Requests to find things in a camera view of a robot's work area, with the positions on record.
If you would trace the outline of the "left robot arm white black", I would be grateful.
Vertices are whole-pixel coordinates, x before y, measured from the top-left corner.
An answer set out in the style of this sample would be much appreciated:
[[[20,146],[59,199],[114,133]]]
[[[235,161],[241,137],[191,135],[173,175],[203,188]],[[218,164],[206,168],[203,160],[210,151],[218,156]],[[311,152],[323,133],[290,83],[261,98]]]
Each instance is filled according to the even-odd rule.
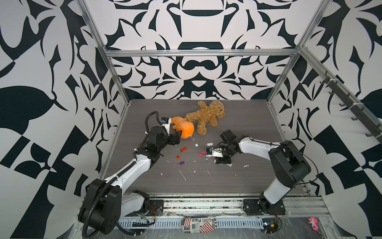
[[[133,151],[132,160],[112,176],[95,179],[87,187],[78,220],[83,223],[82,238],[90,239],[96,233],[109,234],[118,224],[120,217],[131,214],[145,214],[148,211],[149,196],[141,191],[124,195],[127,189],[142,174],[147,172],[162,156],[161,151],[167,145],[177,145],[181,132],[172,128],[175,118],[156,118],[157,126],[150,128],[145,119],[145,138]]]

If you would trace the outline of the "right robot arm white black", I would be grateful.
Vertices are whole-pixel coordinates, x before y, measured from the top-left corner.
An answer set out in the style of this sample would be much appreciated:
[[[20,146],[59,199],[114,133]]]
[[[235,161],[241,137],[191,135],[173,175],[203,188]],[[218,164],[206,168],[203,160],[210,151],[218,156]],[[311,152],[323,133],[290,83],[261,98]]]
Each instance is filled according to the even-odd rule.
[[[283,199],[310,172],[311,166],[295,145],[283,142],[267,142],[249,136],[237,137],[231,130],[220,135],[222,143],[207,148],[207,156],[214,157],[216,164],[231,165],[236,154],[251,154],[268,160],[275,174],[270,186],[258,200],[245,199],[243,211],[248,216],[284,215]]]

